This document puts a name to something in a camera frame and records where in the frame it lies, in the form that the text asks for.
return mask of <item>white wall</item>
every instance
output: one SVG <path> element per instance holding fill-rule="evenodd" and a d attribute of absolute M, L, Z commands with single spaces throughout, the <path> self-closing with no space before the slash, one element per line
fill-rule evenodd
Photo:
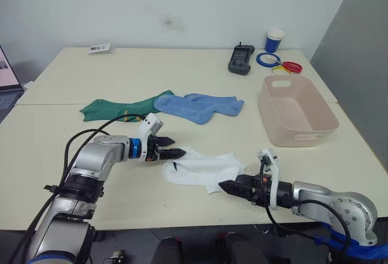
<path fill-rule="evenodd" d="M 342 0 L 0 0 L 0 44 L 23 81 L 65 46 L 263 47 L 268 28 L 282 48 L 314 54 Z"/>

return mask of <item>white cloth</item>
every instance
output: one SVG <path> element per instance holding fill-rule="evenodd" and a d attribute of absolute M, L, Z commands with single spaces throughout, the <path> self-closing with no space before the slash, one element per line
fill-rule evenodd
<path fill-rule="evenodd" d="M 217 157 L 203 156 L 190 148 L 181 148 L 187 153 L 175 160 L 168 160 L 162 168 L 167 182 L 179 185 L 205 185 L 208 193 L 222 191 L 218 182 L 235 180 L 245 166 L 238 162 L 233 153 Z"/>

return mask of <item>remote controller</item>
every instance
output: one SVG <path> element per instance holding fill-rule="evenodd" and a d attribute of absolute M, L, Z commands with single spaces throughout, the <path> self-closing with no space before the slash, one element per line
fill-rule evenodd
<path fill-rule="evenodd" d="M 230 58 L 228 69 L 230 72 L 247 75 L 250 70 L 249 57 L 255 51 L 252 45 L 237 45 Z"/>

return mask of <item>blue sock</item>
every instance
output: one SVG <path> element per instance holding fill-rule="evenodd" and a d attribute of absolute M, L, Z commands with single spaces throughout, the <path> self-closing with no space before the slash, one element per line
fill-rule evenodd
<path fill-rule="evenodd" d="M 215 112 L 226 114 L 227 116 L 237 116 L 240 114 L 244 101 L 238 101 L 235 96 L 206 96 L 199 93 L 190 93 L 184 96 L 194 102 L 214 105 Z"/>
<path fill-rule="evenodd" d="M 199 125 L 206 124 L 215 111 L 214 105 L 194 102 L 172 94 L 165 94 L 157 98 L 153 106 L 163 113 L 183 117 Z"/>

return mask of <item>red scissors handle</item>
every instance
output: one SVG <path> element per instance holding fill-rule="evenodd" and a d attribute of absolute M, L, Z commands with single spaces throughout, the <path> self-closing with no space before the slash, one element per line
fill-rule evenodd
<path fill-rule="evenodd" d="M 285 62 L 281 62 L 281 65 L 291 71 L 291 72 L 294 72 L 294 73 L 301 73 L 302 72 L 302 65 L 296 63 L 296 62 L 290 62 L 290 61 L 285 61 Z"/>

